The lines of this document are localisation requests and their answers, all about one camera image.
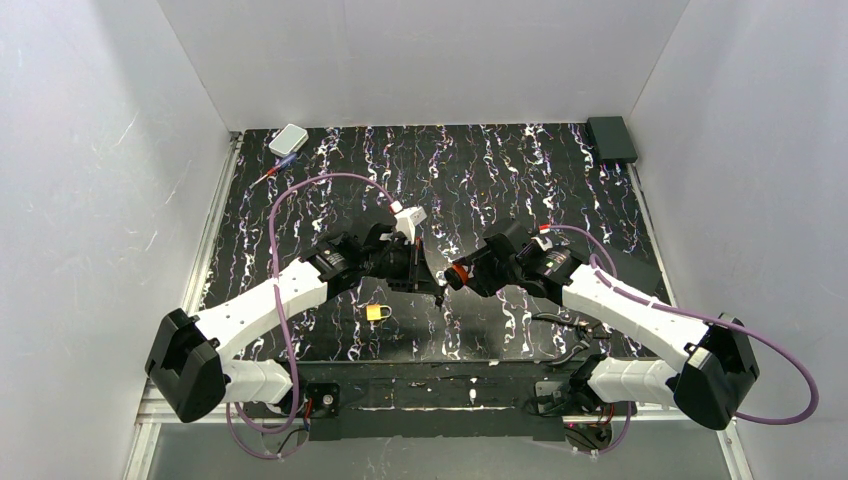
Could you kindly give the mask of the orange black Opel padlock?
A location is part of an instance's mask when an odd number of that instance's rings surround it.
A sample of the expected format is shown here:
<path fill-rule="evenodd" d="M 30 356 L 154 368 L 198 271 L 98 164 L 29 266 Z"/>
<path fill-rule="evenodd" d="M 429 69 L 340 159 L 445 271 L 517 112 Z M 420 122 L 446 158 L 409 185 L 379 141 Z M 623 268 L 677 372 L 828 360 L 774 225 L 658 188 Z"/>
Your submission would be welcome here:
<path fill-rule="evenodd" d="M 461 262 L 453 262 L 443 274 L 447 284 L 455 291 L 462 289 L 470 281 L 469 267 Z"/>

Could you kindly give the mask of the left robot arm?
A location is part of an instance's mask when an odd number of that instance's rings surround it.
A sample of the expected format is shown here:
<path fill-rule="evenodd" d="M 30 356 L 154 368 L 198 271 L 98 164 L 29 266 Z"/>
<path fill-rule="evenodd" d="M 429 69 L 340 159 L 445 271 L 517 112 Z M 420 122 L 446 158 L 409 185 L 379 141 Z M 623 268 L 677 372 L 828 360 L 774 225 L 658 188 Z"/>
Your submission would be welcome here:
<path fill-rule="evenodd" d="M 321 237 L 279 273 L 237 297 L 193 315 L 177 308 L 158 327 L 144 371 L 183 423 L 224 403 L 280 405 L 299 381 L 275 360 L 240 360 L 246 346 L 289 319 L 357 288 L 383 280 L 393 291 L 430 295 L 445 287 L 426 263 L 423 242 L 386 224 L 366 233 Z"/>

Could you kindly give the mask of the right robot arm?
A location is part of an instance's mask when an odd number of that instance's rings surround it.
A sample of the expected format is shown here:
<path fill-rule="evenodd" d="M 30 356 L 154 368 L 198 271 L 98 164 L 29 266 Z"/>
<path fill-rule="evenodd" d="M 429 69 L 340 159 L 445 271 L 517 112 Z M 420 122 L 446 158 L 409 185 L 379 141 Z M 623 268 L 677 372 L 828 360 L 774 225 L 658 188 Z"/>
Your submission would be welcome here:
<path fill-rule="evenodd" d="M 467 287 L 482 297 L 517 286 L 599 320 L 655 354 L 653 360 L 589 356 L 560 395 L 577 408 L 653 403 L 723 430 L 759 376 L 740 322 L 698 323 L 673 313 L 610 277 L 587 255 L 543 242 L 514 219 L 493 224 L 483 247 L 453 261 L 445 277 L 453 289 Z"/>

